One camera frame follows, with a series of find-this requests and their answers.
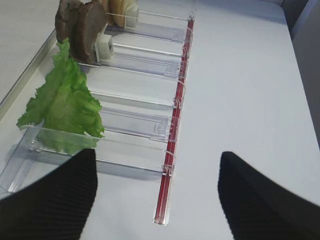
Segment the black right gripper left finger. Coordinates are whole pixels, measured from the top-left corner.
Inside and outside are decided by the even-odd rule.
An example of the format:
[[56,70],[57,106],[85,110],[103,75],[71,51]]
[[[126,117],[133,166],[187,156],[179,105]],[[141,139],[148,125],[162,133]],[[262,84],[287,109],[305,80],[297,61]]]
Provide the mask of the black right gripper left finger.
[[2,240],[78,240],[98,189],[96,152],[83,149],[0,201]]

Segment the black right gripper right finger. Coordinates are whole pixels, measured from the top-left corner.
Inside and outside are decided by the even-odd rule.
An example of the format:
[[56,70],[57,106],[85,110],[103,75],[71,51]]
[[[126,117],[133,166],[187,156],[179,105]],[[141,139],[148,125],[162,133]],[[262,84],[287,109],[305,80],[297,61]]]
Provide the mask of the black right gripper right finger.
[[320,207],[285,189],[238,155],[220,157],[217,191],[235,240],[318,240]]

